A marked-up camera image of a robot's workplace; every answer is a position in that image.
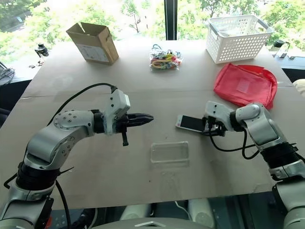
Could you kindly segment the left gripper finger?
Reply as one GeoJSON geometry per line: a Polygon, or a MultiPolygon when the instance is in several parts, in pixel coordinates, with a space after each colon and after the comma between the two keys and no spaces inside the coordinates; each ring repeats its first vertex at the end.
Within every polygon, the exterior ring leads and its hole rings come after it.
{"type": "Polygon", "coordinates": [[[151,122],[152,120],[153,119],[133,119],[130,120],[130,127],[142,126],[144,124],[151,122]]]}
{"type": "Polygon", "coordinates": [[[130,114],[130,120],[134,121],[152,121],[154,117],[150,114],[130,114]]]}

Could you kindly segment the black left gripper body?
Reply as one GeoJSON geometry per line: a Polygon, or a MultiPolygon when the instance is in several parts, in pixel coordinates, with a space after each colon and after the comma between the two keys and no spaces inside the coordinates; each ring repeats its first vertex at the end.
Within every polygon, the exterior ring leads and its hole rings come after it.
{"type": "Polygon", "coordinates": [[[122,145],[128,146],[129,142],[127,139],[127,127],[128,127],[129,119],[128,115],[124,114],[120,119],[115,122],[114,130],[116,134],[122,135],[122,145]]]}

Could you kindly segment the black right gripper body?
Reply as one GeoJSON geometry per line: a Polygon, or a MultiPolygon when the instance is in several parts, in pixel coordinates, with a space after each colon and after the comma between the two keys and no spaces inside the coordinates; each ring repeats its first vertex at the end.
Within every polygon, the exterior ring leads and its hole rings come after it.
{"type": "Polygon", "coordinates": [[[221,123],[220,121],[216,121],[216,118],[214,118],[212,116],[208,116],[208,121],[209,121],[209,125],[210,125],[209,131],[215,130],[216,136],[221,136],[221,137],[225,136],[225,132],[227,131],[227,129],[223,123],[221,123]]]}

